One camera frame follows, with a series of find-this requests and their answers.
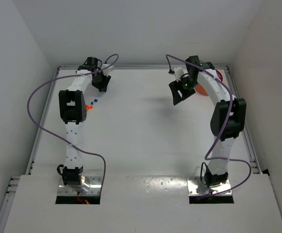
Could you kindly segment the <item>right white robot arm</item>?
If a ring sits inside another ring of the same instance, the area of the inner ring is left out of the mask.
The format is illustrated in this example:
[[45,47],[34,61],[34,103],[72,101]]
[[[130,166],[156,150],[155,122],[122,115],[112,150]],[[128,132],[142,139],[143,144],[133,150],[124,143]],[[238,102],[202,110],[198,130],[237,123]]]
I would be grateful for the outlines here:
[[203,63],[195,55],[183,63],[185,69],[169,68],[169,74],[175,77],[169,84],[173,104],[177,105],[195,94],[198,85],[210,97],[215,107],[210,121],[215,140],[205,155],[208,164],[205,172],[201,173],[201,182],[207,187],[223,184],[228,178],[231,147],[244,129],[247,104],[244,99],[232,94],[211,62]]

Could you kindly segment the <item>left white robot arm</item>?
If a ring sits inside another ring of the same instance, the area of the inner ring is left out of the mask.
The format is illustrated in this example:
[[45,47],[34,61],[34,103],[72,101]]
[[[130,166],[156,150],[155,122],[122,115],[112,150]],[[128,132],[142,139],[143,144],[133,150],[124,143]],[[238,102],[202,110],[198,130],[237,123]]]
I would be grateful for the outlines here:
[[58,166],[57,171],[62,176],[64,185],[72,188],[82,187],[85,181],[82,155],[75,149],[83,144],[83,122],[87,118],[84,92],[90,83],[99,91],[106,92],[112,67],[92,75],[89,75],[89,72],[98,71],[107,66],[98,58],[88,57],[76,70],[78,76],[70,86],[59,91],[60,117],[65,124],[66,140],[70,144],[66,147],[65,163]]

